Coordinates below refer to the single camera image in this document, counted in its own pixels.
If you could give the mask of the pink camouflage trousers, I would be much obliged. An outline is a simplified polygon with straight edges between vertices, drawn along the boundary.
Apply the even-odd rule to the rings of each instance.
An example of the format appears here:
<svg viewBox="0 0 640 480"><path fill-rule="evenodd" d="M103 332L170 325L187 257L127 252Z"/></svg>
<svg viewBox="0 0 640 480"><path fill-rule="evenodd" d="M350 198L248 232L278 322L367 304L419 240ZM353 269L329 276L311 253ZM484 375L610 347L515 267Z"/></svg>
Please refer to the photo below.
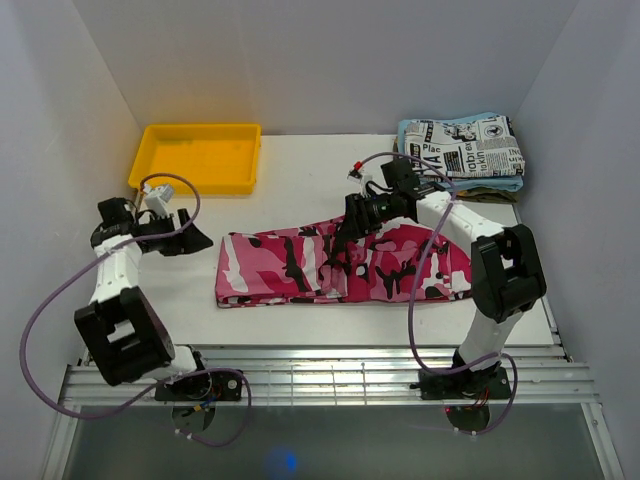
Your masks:
<svg viewBox="0 0 640 480"><path fill-rule="evenodd" d="M395 219L334 254L340 218L223 237L221 308L291 303L447 302L471 294L469 257L444 235Z"/></svg>

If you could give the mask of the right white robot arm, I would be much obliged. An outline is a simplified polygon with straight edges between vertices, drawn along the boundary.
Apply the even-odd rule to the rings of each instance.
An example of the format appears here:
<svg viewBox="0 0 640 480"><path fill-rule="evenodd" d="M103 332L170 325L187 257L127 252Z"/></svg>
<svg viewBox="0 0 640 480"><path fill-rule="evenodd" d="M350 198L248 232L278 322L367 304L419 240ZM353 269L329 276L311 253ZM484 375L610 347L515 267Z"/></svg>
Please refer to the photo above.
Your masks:
<svg viewBox="0 0 640 480"><path fill-rule="evenodd" d="M377 232L396 218L408 218L430 227L460 247L471 266L471 297L476 310L449 368L424 366L427 381L451 386L464 397L474 397L496 377L502 350L515 325L547 291L534 235L523 224L512 227L491 221L457 201L456 187L420 180L418 158L396 153L381 170L386 188L345 198L342 224L335 234L332 254L340 255L350 242Z"/></svg>

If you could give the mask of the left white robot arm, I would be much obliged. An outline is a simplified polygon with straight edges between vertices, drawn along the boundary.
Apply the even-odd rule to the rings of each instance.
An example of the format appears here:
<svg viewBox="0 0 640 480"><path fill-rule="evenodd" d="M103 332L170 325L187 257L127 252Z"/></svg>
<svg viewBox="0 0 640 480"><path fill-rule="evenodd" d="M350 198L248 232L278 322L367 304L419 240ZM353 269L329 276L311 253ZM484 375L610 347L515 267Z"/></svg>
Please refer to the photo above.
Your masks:
<svg viewBox="0 0 640 480"><path fill-rule="evenodd" d="M100 260L89 304L74 322L103 379L111 386L141 378L177 377L190 399L205 397L212 376L199 352L176 346L139 285L140 262L147 253L191 255L213 246L185 208L170 214L164 202L147 209L147 222L122 197L98 204L101 222L90 237Z"/></svg>

